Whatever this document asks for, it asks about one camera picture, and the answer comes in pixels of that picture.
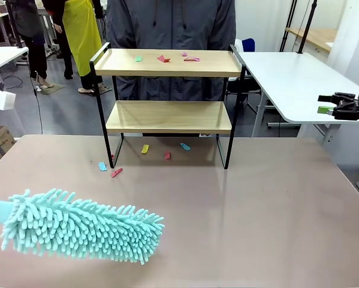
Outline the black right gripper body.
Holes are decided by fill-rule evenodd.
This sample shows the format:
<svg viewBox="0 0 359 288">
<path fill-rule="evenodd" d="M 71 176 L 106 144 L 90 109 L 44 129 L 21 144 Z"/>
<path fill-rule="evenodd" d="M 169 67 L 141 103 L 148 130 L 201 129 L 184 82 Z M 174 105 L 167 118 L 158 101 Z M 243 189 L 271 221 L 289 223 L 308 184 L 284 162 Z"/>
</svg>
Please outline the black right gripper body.
<svg viewBox="0 0 359 288">
<path fill-rule="evenodd" d="M 357 121 L 359 120 L 359 95 L 336 92 L 331 97 L 331 102 L 336 105 L 332 115 L 337 120 Z"/>
</svg>

